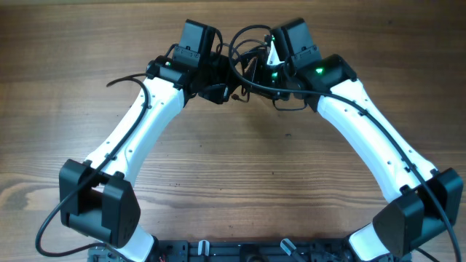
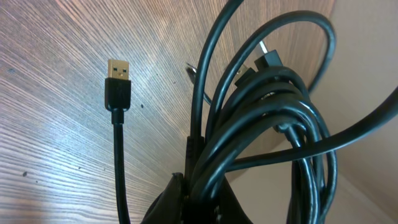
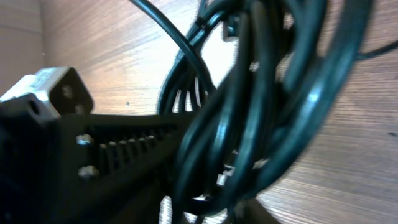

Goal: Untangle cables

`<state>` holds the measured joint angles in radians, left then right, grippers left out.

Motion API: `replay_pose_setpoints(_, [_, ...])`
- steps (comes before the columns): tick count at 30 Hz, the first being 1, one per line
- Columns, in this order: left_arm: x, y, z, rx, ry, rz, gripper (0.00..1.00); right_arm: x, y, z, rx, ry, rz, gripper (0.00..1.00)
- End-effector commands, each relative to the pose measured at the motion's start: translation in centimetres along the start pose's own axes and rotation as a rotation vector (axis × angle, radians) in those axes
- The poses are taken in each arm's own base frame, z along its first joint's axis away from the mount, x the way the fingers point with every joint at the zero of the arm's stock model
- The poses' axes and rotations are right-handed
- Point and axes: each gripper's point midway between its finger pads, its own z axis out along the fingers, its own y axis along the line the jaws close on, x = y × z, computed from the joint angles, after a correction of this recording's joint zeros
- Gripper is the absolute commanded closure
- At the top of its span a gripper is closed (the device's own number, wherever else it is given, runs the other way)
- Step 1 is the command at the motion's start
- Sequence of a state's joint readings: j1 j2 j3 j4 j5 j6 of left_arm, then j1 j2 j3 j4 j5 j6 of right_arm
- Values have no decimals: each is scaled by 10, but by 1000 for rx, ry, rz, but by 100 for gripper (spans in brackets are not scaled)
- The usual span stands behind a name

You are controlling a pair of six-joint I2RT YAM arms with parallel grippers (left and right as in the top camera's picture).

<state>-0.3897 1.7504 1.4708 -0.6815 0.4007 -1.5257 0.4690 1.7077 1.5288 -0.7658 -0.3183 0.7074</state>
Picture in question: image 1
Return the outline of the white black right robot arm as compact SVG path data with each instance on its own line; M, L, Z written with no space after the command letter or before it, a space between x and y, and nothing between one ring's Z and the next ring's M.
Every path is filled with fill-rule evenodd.
M340 55L322 57L307 24L297 18L270 28L268 50L243 77L251 92L294 96L330 122L375 177L384 207L347 237L354 261L403 258L447 232L460 261L453 227L464 183L453 169L438 170L417 153L381 114L356 72Z

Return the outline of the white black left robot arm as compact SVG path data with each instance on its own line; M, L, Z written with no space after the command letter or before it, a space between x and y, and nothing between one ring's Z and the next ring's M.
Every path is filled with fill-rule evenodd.
M187 20L179 43L151 61L145 72L110 82L134 82L141 92L120 123L83 162L67 160L59 172L61 223L95 239L123 261L164 261L159 241L140 226L134 185L142 164L170 121L197 93L223 99L217 80L221 58L213 52L218 29Z

